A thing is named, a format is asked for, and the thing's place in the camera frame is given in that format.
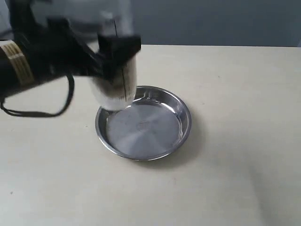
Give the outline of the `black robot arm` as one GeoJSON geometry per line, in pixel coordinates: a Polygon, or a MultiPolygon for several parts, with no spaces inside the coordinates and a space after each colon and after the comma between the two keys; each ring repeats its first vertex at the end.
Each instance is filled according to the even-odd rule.
{"type": "Polygon", "coordinates": [[[0,42],[0,94],[8,97],[42,83],[67,76],[103,77],[113,73],[141,49],[138,35],[98,35],[100,49],[92,51],[71,29],[64,14],[47,16],[47,25],[38,23],[31,0],[12,0],[9,19],[13,39],[0,42]]]}

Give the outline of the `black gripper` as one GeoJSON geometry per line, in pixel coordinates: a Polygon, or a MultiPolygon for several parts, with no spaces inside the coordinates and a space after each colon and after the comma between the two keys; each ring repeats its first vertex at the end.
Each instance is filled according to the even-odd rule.
{"type": "Polygon", "coordinates": [[[39,31],[35,54],[55,69],[55,74],[72,72],[79,75],[113,78],[112,61],[128,61],[141,50],[141,36],[98,35],[99,49],[88,44],[71,30],[64,17],[47,18],[47,26],[39,31]]]}

